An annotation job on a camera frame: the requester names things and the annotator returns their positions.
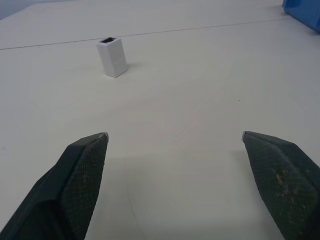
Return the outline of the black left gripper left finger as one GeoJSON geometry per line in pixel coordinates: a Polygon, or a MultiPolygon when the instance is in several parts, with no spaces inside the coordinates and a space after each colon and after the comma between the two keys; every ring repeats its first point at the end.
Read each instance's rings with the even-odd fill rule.
{"type": "Polygon", "coordinates": [[[31,188],[0,233],[2,240],[83,240],[97,203],[109,135],[67,146],[31,188]]]}

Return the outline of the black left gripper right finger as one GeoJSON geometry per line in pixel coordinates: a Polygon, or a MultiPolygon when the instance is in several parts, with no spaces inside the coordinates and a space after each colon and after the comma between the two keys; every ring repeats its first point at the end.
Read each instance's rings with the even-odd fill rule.
{"type": "Polygon", "coordinates": [[[286,240],[320,238],[320,168],[296,144],[244,131],[242,141],[267,210],[286,240]]]}

